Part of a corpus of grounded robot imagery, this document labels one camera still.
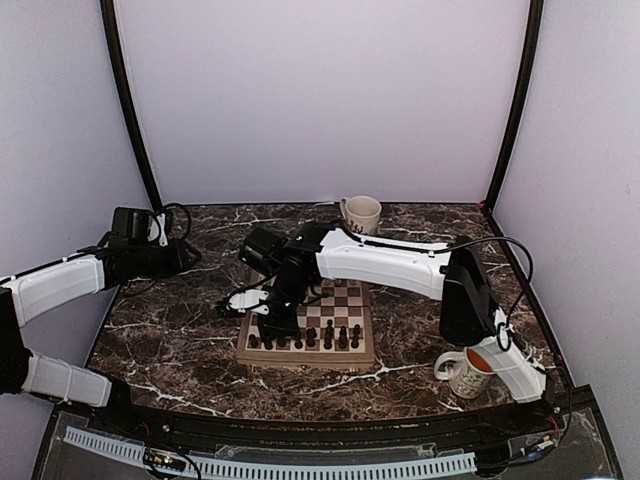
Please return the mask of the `wooden chess board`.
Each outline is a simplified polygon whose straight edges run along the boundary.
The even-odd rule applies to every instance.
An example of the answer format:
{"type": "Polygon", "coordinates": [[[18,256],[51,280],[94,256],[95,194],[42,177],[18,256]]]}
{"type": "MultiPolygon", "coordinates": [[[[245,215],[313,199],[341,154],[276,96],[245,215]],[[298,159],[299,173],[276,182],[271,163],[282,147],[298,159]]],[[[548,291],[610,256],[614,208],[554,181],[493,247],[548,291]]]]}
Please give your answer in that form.
{"type": "Polygon", "coordinates": [[[287,338],[288,350],[278,350],[276,342],[271,350],[264,348],[258,329],[258,315],[251,312],[242,322],[236,360],[240,364],[261,367],[312,367],[323,369],[365,369],[375,363],[373,328],[368,285],[355,280],[325,280],[316,290],[323,297],[316,302],[309,298],[298,307],[298,325],[303,348],[294,347],[294,337],[287,338]],[[334,338],[331,350],[324,348],[324,335],[327,321],[332,320],[334,338]],[[361,326],[359,348],[352,349],[353,328],[361,326]],[[349,345],[346,350],[337,348],[340,328],[349,330],[349,345]],[[318,332],[318,349],[307,350],[305,332],[308,328],[316,328],[318,332]],[[249,337],[254,335],[260,341],[257,349],[249,347],[249,337]]]}

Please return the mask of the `dark piece bishop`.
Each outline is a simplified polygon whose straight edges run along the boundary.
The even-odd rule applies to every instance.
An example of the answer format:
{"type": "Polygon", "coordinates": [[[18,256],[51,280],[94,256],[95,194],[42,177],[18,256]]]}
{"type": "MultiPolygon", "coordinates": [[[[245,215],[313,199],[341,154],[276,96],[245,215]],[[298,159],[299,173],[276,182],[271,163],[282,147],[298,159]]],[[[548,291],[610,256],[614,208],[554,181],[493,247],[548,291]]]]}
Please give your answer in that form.
{"type": "Polygon", "coordinates": [[[332,320],[327,321],[324,338],[326,340],[332,340],[334,338],[334,326],[332,320]]]}

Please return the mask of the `dark tall piece back row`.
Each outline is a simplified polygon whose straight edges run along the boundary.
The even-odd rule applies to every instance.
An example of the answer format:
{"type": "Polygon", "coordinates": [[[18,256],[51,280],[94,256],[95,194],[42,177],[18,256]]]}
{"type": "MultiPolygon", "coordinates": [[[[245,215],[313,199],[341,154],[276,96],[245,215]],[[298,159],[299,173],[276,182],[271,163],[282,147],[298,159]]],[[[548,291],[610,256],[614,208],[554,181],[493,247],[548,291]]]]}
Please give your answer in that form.
{"type": "Polygon", "coordinates": [[[340,350],[346,350],[349,345],[349,330],[346,326],[340,328],[339,337],[337,340],[337,348],[340,350]]]}

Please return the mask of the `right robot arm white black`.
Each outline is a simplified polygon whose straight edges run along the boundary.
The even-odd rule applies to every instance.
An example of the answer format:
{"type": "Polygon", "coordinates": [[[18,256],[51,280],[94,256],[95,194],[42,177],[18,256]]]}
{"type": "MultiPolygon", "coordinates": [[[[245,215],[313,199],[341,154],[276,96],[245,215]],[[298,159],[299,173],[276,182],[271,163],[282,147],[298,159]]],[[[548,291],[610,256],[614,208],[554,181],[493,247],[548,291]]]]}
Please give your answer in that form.
{"type": "Polygon", "coordinates": [[[223,307],[257,313],[261,338],[269,341],[296,333],[298,307],[324,279],[389,286],[436,300],[441,337],[471,348],[488,363],[520,403],[511,410],[511,426],[530,434],[549,416],[542,398],[547,374],[517,340],[511,314],[495,299],[476,244],[467,237],[447,245],[359,235],[341,220],[308,222],[292,236],[256,227],[239,258],[273,285],[267,291],[243,287],[223,307]]]}

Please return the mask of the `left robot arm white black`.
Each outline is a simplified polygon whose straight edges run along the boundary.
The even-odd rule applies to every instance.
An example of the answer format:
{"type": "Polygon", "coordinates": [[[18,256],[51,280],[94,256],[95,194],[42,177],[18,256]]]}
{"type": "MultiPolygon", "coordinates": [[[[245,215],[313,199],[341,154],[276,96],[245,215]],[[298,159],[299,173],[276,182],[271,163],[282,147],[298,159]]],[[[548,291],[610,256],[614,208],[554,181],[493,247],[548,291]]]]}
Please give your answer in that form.
{"type": "Polygon", "coordinates": [[[30,393],[102,409],[101,417],[120,436],[141,427],[130,406],[129,385],[107,374],[39,354],[24,344],[23,328],[72,301],[124,287],[141,278],[171,278],[195,266],[201,255],[184,230],[172,233],[176,203],[157,211],[118,207],[110,230],[95,245],[1,280],[1,391],[30,393]]]}

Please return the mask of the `seashell pattern mug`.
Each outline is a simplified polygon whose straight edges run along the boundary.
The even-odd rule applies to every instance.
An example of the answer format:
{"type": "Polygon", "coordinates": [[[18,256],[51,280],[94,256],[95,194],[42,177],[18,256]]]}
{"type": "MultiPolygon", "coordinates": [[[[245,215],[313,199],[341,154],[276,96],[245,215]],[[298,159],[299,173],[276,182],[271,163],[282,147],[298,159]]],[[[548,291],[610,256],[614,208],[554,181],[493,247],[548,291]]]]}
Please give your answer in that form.
{"type": "Polygon", "coordinates": [[[340,211],[347,229],[356,234],[374,235],[381,213],[381,203],[369,196],[342,198],[340,211]]]}

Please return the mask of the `white mug yellow inside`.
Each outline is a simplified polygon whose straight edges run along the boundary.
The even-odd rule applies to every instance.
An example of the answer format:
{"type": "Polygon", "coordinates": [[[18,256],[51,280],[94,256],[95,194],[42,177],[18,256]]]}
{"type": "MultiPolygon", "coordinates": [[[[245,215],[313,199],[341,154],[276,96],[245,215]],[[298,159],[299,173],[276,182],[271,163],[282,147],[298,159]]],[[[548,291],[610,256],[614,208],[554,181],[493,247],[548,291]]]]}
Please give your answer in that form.
{"type": "Polygon", "coordinates": [[[465,347],[442,353],[434,364],[434,376],[447,382],[456,396],[471,400],[488,388],[496,373],[476,351],[465,347]]]}

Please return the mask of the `left black frame post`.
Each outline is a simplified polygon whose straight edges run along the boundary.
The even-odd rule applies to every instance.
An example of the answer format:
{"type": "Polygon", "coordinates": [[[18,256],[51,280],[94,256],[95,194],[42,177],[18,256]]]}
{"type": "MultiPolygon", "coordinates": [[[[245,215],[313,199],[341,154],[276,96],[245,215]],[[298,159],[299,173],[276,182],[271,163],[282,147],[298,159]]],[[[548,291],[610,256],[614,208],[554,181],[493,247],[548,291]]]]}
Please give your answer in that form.
{"type": "Polygon", "coordinates": [[[104,35],[121,112],[146,196],[151,208],[156,211],[163,206],[163,202],[157,182],[152,172],[151,162],[145,147],[129,84],[116,18],[116,4],[112,0],[100,0],[99,4],[104,35]]]}

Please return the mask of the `black frame post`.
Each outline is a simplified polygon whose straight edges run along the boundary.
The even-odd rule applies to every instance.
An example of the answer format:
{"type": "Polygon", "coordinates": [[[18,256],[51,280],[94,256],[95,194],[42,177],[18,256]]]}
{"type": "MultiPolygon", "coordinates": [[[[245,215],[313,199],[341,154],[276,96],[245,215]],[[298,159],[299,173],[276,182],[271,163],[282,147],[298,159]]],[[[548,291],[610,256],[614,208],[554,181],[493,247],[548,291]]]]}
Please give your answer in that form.
{"type": "Polygon", "coordinates": [[[498,203],[515,147],[534,68],[543,11],[543,0],[531,0],[529,2],[522,53],[509,115],[494,172],[489,183],[486,198],[484,199],[484,207],[489,212],[492,212],[498,203]]]}
{"type": "Polygon", "coordinates": [[[156,211],[163,206],[163,202],[157,182],[152,172],[151,162],[145,147],[129,84],[116,18],[116,4],[112,0],[100,0],[99,4],[104,35],[121,112],[146,196],[151,208],[156,211]]]}

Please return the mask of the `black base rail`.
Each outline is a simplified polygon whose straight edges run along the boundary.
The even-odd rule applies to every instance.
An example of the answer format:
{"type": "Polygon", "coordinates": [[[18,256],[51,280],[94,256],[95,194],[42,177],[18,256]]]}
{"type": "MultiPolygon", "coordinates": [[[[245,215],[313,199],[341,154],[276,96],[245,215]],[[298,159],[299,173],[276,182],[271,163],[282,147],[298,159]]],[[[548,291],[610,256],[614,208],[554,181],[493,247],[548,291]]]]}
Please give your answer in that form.
{"type": "Polygon", "coordinates": [[[444,413],[438,415],[340,421],[323,407],[319,415],[310,420],[266,421],[135,405],[132,412],[139,422],[133,430],[127,430],[103,414],[60,407],[51,414],[39,452],[47,455],[55,443],[62,441],[66,422],[79,424],[118,442],[146,440],[180,451],[204,451],[222,444],[346,450],[414,443],[433,443],[441,449],[491,450],[503,448],[519,437],[532,442],[545,432],[556,433],[567,444],[584,439],[604,446],[608,440],[602,414],[589,386],[559,392],[551,401],[492,406],[476,401],[460,406],[449,401],[444,408],[444,413]]]}

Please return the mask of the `right black frame post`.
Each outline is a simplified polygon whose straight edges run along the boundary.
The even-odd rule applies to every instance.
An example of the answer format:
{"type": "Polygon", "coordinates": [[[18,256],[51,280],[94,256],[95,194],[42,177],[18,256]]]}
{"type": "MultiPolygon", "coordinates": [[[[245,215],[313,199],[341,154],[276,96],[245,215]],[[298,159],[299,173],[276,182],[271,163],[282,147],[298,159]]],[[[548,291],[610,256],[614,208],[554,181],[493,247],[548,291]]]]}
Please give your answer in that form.
{"type": "Polygon", "coordinates": [[[486,198],[484,199],[484,207],[489,212],[492,212],[498,203],[515,147],[534,68],[543,11],[543,0],[531,0],[529,2],[522,53],[509,115],[494,172],[489,183],[486,198]]]}

